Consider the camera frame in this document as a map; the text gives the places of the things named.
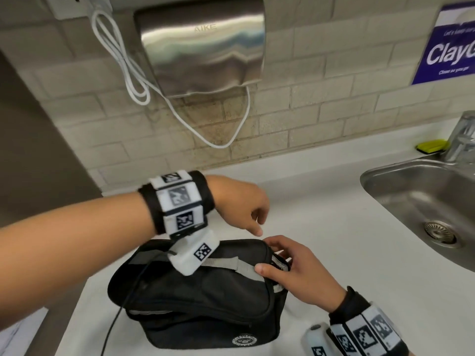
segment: forearm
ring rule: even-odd
[[[154,236],[138,193],[78,203],[0,230],[0,329]]]

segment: drain strainer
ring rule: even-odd
[[[437,221],[426,222],[424,229],[430,237],[443,244],[451,245],[457,242],[455,232],[445,223]]]

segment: black wire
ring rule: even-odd
[[[101,356],[104,356],[104,352],[105,352],[105,348],[107,346],[107,341],[109,341],[109,336],[111,334],[111,331],[112,331],[112,328],[114,327],[114,325],[116,324],[116,321],[117,321],[117,318],[119,317],[122,309],[125,307],[125,305],[129,302],[129,299],[130,297],[132,296],[132,294],[134,293],[135,291],[135,288],[137,287],[137,285],[139,284],[139,281],[140,281],[140,278],[142,277],[143,273],[145,272],[145,270],[150,266],[150,264],[158,257],[158,256],[162,256],[162,253],[159,253],[158,255],[156,255],[155,257],[153,257],[150,261],[148,261],[148,263],[144,266],[144,268],[142,269],[142,271],[140,271],[140,274],[137,276],[137,278],[135,279],[134,281],[134,284],[132,285],[129,293],[127,294],[127,296],[125,297],[125,300],[123,301],[119,311],[117,311],[117,314],[116,314],[116,317],[114,317],[114,320],[112,321],[110,327],[109,327],[109,330],[107,332],[107,335],[105,337],[105,340],[104,340],[104,344],[102,345],[102,351],[101,351]]]

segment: lunch bag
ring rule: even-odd
[[[139,321],[154,346],[250,347],[279,336],[287,290],[258,275],[254,266],[268,263],[282,270],[290,266],[263,241],[221,241],[191,276],[172,267],[166,256],[170,246],[170,240],[140,246],[108,286],[111,301]]]

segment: backsplash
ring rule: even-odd
[[[475,108],[473,76],[409,86],[440,6],[460,0],[264,1],[264,78],[251,87],[250,117],[228,149],[206,147],[157,95],[147,107],[133,103],[87,19],[57,22],[38,0],[1,0],[0,49],[104,191]],[[146,67],[131,12],[116,20]],[[173,103],[205,138],[225,143],[246,95],[232,89]]]

